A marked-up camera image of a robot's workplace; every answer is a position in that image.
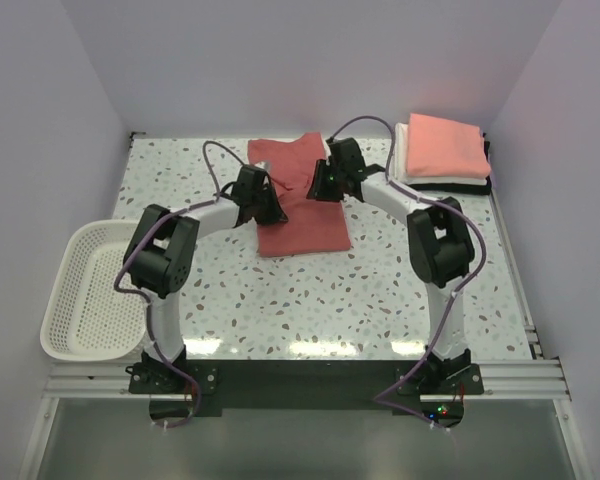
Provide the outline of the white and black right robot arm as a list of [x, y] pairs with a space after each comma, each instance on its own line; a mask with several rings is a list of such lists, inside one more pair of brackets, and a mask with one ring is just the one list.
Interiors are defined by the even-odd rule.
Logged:
[[377, 207], [406, 227], [412, 270], [426, 287], [430, 337], [423, 367], [451, 377], [467, 369], [471, 353], [465, 336], [462, 285], [475, 250], [460, 204], [403, 192], [385, 178], [385, 169], [365, 163], [358, 143], [326, 141], [328, 157], [316, 162], [307, 198], [338, 202], [349, 196]]

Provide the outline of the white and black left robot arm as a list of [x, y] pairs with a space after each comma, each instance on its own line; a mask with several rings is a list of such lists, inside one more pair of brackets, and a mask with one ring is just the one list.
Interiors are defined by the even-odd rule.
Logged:
[[193, 266], [197, 241], [251, 221], [261, 226], [288, 221], [269, 170], [267, 162], [244, 165], [228, 191], [178, 211], [152, 204], [132, 235], [114, 289], [146, 303], [148, 340], [143, 353], [177, 375], [185, 375], [179, 361], [186, 356], [179, 296]]

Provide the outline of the red t-shirt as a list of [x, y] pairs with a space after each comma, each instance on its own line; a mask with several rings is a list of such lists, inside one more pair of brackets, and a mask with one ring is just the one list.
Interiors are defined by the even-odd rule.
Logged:
[[285, 223], [259, 226], [258, 253], [262, 257], [347, 251], [351, 241], [340, 203], [307, 198], [316, 162], [326, 158], [322, 137], [306, 133], [290, 141], [254, 139], [248, 142], [249, 163], [267, 162]]

